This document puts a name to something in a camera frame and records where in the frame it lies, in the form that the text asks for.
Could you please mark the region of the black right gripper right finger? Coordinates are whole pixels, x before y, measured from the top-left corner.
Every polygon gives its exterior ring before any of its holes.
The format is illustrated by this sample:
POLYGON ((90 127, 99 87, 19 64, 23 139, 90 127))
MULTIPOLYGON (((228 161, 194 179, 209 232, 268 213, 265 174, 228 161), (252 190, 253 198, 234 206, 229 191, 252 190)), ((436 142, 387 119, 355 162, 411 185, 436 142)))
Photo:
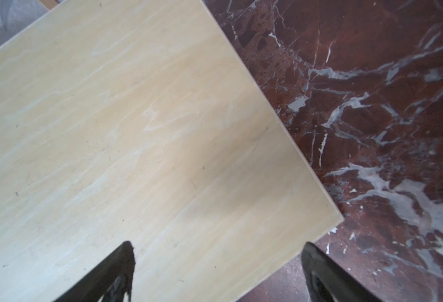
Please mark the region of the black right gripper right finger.
POLYGON ((301 264, 312 301, 380 301, 311 242, 304 245, 301 264))

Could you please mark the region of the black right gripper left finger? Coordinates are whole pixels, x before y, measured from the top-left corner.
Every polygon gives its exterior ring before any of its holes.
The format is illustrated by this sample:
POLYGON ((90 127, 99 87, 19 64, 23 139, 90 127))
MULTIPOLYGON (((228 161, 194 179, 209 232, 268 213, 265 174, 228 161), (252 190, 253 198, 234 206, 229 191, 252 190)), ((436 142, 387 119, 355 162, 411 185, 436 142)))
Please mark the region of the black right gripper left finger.
POLYGON ((134 268, 133 246, 125 241, 56 300, 131 301, 134 268))

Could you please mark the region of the small wooden easel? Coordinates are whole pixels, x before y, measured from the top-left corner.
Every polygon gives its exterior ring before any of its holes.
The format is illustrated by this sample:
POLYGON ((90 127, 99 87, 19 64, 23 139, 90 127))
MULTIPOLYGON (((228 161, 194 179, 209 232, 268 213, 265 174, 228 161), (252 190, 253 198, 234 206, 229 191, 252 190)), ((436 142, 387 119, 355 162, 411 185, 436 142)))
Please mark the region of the small wooden easel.
POLYGON ((52 10, 60 4, 59 0, 39 0, 39 2, 47 9, 52 10))

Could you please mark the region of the light plywood board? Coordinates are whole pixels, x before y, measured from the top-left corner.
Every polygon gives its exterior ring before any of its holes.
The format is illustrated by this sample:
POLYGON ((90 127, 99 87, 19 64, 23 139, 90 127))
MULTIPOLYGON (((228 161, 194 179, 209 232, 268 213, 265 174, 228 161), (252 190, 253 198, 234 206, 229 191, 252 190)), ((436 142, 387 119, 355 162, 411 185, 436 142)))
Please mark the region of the light plywood board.
POLYGON ((124 241, 134 301, 235 301, 341 221, 201 1, 66 1, 0 47, 0 301, 124 241))

